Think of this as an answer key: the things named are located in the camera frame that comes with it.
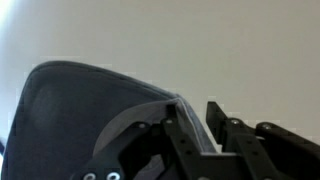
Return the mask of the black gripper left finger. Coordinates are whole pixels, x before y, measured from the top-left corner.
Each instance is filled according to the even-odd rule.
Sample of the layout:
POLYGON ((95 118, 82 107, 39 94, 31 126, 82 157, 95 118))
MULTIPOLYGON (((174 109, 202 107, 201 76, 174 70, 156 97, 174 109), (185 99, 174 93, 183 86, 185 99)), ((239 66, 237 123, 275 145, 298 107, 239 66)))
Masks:
POLYGON ((201 153, 183 130, 176 105, 159 122, 134 122, 99 150, 70 180, 134 180, 159 156, 163 166, 142 180, 197 180, 201 153))

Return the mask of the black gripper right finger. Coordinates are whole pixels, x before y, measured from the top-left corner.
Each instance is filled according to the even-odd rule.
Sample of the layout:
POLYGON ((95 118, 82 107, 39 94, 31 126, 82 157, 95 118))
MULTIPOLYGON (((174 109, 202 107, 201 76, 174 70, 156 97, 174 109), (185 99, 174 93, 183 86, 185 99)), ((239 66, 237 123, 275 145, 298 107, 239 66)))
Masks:
POLYGON ((320 146, 271 122, 254 128, 207 103, 206 124, 223 153, 243 159, 252 180, 320 180, 320 146))

